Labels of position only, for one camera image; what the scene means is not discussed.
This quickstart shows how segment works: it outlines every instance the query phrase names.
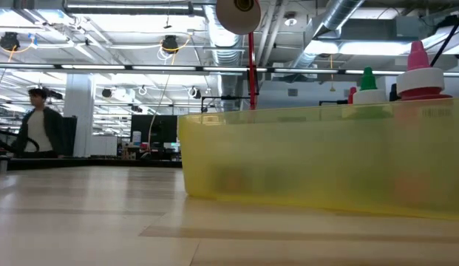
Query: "yellow plastic bin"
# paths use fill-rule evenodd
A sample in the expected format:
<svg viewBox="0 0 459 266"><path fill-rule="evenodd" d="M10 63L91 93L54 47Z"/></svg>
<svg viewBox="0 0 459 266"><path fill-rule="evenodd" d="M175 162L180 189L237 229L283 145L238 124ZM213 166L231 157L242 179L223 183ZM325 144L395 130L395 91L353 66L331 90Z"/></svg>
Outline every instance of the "yellow plastic bin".
<svg viewBox="0 0 459 266"><path fill-rule="evenodd" d="M459 99L180 118L194 197L459 219Z"/></svg>

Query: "person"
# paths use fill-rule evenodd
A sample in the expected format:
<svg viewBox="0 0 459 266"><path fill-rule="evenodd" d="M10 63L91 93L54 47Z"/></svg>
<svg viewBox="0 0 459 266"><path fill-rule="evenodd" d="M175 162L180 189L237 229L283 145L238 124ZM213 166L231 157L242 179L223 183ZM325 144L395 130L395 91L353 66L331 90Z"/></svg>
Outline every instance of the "person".
<svg viewBox="0 0 459 266"><path fill-rule="evenodd" d="M62 158L64 154L62 116L45 106L47 92L43 89L29 90L34 110L22 119L16 141L19 156L23 158ZM39 150L30 138L37 142Z"/></svg>

